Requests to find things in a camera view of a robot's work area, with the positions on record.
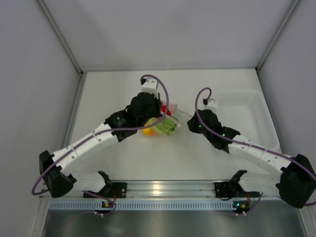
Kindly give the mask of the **clear polka dot zip bag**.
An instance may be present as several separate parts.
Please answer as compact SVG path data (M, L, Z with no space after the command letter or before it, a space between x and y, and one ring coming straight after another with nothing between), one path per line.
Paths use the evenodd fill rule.
M188 128L192 116L180 110L177 104L170 103L165 118L157 125L141 130L145 136L172 136L180 128Z

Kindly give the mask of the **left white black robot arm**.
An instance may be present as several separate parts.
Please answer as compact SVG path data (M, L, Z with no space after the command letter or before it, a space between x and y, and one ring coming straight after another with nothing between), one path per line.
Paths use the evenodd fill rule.
M80 173L76 168L98 151L137 133L151 118L161 117L160 94L140 92L125 109L113 113L91 133L59 151L39 155L39 172L52 198L84 191L85 198L107 197L113 183L104 171Z

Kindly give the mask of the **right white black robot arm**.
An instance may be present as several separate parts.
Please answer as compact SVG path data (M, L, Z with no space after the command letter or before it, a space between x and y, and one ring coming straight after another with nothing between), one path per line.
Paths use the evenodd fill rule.
M259 146L239 131L223 126L209 109L195 112L187 125L189 131L202 134L214 148L265 170L264 174L239 170L230 179L235 196L257 192L277 196L295 208L313 205L308 200L316 190L316 174L306 156L291 157Z

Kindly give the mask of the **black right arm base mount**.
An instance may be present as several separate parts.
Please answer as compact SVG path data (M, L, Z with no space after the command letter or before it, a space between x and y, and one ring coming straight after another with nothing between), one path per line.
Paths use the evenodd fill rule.
M246 170L239 170L229 181L215 182L215 196L223 199L246 198L246 191L239 184L240 178L246 173Z

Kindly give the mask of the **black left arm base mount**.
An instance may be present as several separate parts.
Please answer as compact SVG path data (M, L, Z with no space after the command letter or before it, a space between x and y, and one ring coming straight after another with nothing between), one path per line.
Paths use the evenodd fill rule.
M98 195L104 198L126 198L127 183L125 182L114 182L112 184L107 184L101 191L94 193L89 191L94 195Z

